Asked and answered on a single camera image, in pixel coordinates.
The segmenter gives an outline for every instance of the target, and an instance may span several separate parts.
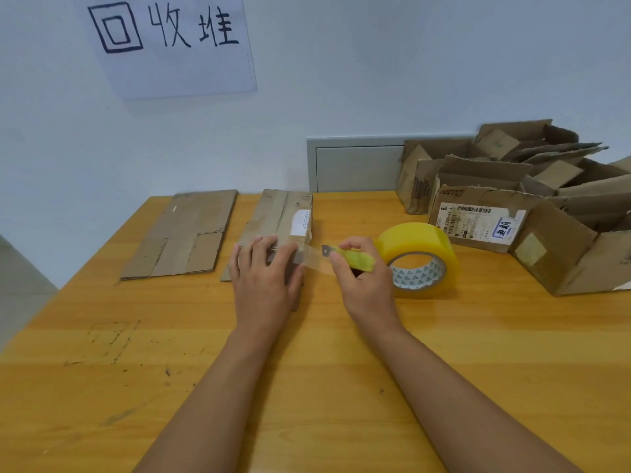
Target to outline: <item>pile of cardboard boxes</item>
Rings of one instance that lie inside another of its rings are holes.
[[[631,156],[552,120],[405,142],[396,191],[454,244],[509,252],[554,295],[631,289]]]

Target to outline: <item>yellow table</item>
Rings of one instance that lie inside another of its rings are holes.
[[[126,472],[234,326],[219,283],[258,196],[240,195],[212,274],[119,281],[169,198],[150,198],[0,356],[2,472]],[[376,237],[392,192],[314,195],[312,245]],[[460,248],[458,292],[398,301],[408,329],[587,471],[631,471],[631,293],[557,299],[508,254]],[[257,391],[242,453],[256,472],[439,472],[335,278],[308,271]]]

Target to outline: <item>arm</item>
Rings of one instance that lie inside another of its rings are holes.
[[[375,270],[358,278],[337,253],[330,259],[344,305],[394,375],[449,473],[576,473],[580,469],[494,404],[401,324],[392,297],[392,270],[366,238],[361,248]]]
[[[237,326],[193,393],[140,460],[136,473],[235,470],[256,384],[302,284],[302,267],[298,266],[285,286],[285,267],[296,244],[280,247],[272,264],[266,266],[267,250],[275,241],[275,235],[257,237],[243,250],[234,247],[230,276]]]

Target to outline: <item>packing tape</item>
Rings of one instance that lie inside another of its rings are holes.
[[[460,266],[446,233],[424,222],[391,227],[375,241],[392,269],[394,296],[434,297],[453,289]]]

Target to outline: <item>hand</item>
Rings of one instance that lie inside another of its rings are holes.
[[[344,257],[337,252],[329,254],[342,290],[344,306],[362,334],[375,342],[381,334],[404,330],[392,295],[392,270],[383,261],[372,240],[350,237],[339,247],[361,249],[375,259],[375,269],[356,278]]]
[[[243,248],[236,244],[229,263],[237,311],[235,332],[266,346],[274,343],[285,326],[303,278],[303,265],[297,265],[285,285],[285,269],[298,248],[296,243],[281,246],[267,266],[268,249],[276,240],[274,234],[257,236]]]

